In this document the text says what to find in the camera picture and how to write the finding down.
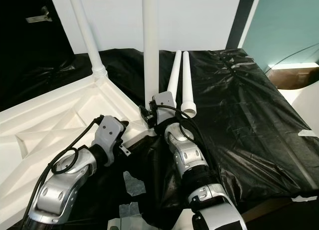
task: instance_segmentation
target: white pole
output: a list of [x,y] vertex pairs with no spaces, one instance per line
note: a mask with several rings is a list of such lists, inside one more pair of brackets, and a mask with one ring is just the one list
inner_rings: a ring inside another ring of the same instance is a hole
[[183,53],[183,103],[181,104],[180,109],[191,118],[193,118],[197,113],[193,99],[189,55],[187,51],[184,51]]
[[173,68],[171,70],[167,91],[170,91],[176,107],[176,93],[178,85],[179,67],[180,67],[181,51],[176,51]]
[[158,0],[142,0],[145,107],[159,92]]
[[107,71],[105,66],[102,64],[94,37],[92,35],[89,23],[87,21],[85,11],[81,0],[70,0],[73,11],[75,13],[78,25],[80,27],[86,48],[88,49],[88,54],[90,61],[92,63],[92,71],[95,77],[107,76]]

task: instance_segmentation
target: door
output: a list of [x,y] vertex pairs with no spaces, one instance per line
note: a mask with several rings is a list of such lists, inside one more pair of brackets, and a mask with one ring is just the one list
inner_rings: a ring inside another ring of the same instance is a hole
[[1,2],[0,111],[49,91],[74,56],[52,0]]

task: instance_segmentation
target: black cable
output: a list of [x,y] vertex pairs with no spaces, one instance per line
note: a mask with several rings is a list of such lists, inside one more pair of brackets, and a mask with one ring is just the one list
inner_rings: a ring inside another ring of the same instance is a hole
[[[31,194],[31,197],[30,197],[30,201],[25,209],[25,212],[24,212],[24,215],[23,215],[23,218],[22,218],[22,221],[21,221],[21,224],[20,224],[20,227],[19,229],[22,230],[23,229],[23,225],[28,217],[28,214],[29,214],[29,211],[30,211],[30,208],[31,208],[31,205],[32,205],[32,202],[33,202],[33,199],[37,193],[38,190],[40,190],[40,188],[42,187],[42,185],[45,183],[45,180],[46,180],[46,177],[47,175],[49,174],[50,170],[55,171],[57,174],[62,174],[62,173],[65,173],[67,172],[70,168],[73,167],[73,165],[75,164],[77,158],[78,158],[78,150],[76,148],[73,148],[73,146],[92,128],[92,126],[97,123],[97,124],[100,124],[102,119],[103,119],[103,115],[101,115],[100,117],[98,118],[95,118],[89,125],[88,127],[86,127],[86,129],[68,146],[66,147],[66,149],[62,150],[60,153],[58,153],[52,160],[50,163],[48,163],[48,165],[46,166],[46,168],[44,169],[44,171],[42,172],[42,174],[40,175],[39,179],[37,180],[35,186],[34,186],[34,189],[33,189],[33,192]],[[61,170],[61,171],[56,171],[55,170],[55,163],[63,156],[65,155],[68,151],[70,150],[73,150],[76,154],[74,156],[74,159],[73,161],[71,162],[71,164],[66,167],[65,169]]]
[[[200,138],[200,147],[204,150],[204,155],[205,155],[205,159],[209,165],[209,167],[213,168],[213,161],[211,159],[211,156],[209,154],[209,151],[208,151],[208,148],[204,142],[204,138],[203,138],[203,135],[201,133],[201,131],[199,130],[199,127],[196,125],[196,123],[194,122],[194,120],[192,120],[192,118],[188,115],[188,114],[185,114],[183,111],[177,109],[177,108],[174,108],[174,107],[171,107],[171,106],[168,106],[168,105],[155,105],[156,108],[165,108],[165,109],[171,109],[171,110],[175,110],[176,112],[180,113],[181,115],[185,116],[190,124],[192,125],[192,127],[195,129],[195,131],[197,132],[199,138]],[[190,137],[188,137],[186,135],[186,133],[183,131],[183,129],[181,128],[182,127],[182,123],[183,120],[180,121],[179,123],[179,129],[181,130],[182,134],[185,136],[185,138],[187,138],[188,140],[194,142],[195,144],[198,144],[197,142],[195,142],[193,139],[191,139]]]
[[301,49],[301,50],[299,50],[299,51],[297,51],[297,52],[295,52],[295,53],[293,53],[293,54],[291,54],[291,55],[288,55],[287,57],[285,57],[285,58],[283,58],[282,60],[280,60],[279,62],[277,62],[273,67],[270,67],[269,69],[267,69],[266,72],[265,72],[265,74],[267,74],[269,70],[271,70],[272,68],[274,68],[277,64],[281,63],[281,62],[284,61],[285,59],[288,59],[289,57],[291,57],[291,56],[293,56],[293,55],[295,55],[295,54],[298,54],[298,53],[300,53],[300,52],[302,52],[302,51],[304,51],[304,50],[306,50],[306,49],[309,49],[309,48],[311,48],[311,47],[314,47],[314,46],[316,46],[316,45],[318,45],[318,44],[319,44],[319,43],[313,44],[313,45],[311,45],[311,46],[308,46],[307,48]]

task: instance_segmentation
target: door handle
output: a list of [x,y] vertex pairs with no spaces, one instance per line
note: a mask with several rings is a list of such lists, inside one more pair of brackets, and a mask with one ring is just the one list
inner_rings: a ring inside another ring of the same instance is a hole
[[41,13],[43,15],[28,17],[25,19],[28,23],[35,23],[35,22],[41,22],[41,21],[49,21],[49,22],[52,21],[51,17],[49,17],[49,10],[46,6],[41,8]]

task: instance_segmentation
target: black plastic sheet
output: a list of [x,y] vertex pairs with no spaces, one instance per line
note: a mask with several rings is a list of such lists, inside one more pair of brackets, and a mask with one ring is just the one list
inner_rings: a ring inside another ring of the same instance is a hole
[[[100,55],[109,78],[137,105],[143,105],[143,53],[113,49]],[[160,91],[168,86],[174,55],[160,51]],[[268,198],[314,194],[319,186],[319,139],[298,136],[310,128],[253,59],[242,49],[190,51],[189,58],[197,106],[194,121],[217,163],[222,185],[239,210]],[[36,94],[83,78],[90,69],[88,56],[76,55],[71,67],[56,71],[45,90],[39,86]],[[178,106],[182,67],[179,80]],[[168,146],[159,137],[147,137],[131,151],[130,158],[88,180],[70,220],[117,217],[118,205],[132,200],[123,181],[127,170],[145,183],[147,193],[138,199],[144,219],[162,229],[173,226],[186,205]]]

